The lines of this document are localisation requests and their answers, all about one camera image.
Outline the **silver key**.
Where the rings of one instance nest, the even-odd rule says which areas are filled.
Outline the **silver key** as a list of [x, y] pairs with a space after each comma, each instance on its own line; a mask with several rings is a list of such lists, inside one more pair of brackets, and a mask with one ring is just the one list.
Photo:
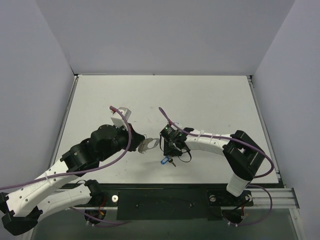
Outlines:
[[174, 163], [174, 161], [173, 161], [172, 159], [170, 159], [169, 162], [170, 162], [174, 167], [176, 167], [176, 164]]

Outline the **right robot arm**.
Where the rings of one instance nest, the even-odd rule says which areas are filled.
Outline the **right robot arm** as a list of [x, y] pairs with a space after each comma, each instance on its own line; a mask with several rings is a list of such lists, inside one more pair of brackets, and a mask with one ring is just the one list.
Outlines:
[[172, 157], [191, 151], [224, 156], [233, 171], [223, 192], [224, 201], [230, 205], [241, 199], [265, 159], [263, 150], [242, 130], [233, 134], [213, 134], [190, 127], [179, 130], [168, 124], [160, 136], [164, 139], [165, 154]]

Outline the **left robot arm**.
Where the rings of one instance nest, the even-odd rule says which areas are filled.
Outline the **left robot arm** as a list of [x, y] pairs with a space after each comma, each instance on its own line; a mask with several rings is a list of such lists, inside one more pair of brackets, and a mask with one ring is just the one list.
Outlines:
[[18, 236], [33, 229], [44, 218], [69, 207], [102, 205], [106, 197], [96, 180], [87, 180], [68, 191], [55, 191], [83, 176], [85, 170], [97, 168], [100, 162], [121, 150], [136, 151], [144, 140], [145, 136], [134, 129], [127, 131], [123, 126], [108, 124], [100, 126], [91, 133], [90, 138], [71, 147], [60, 160], [40, 175], [40, 181], [11, 193], [0, 194], [4, 228]]

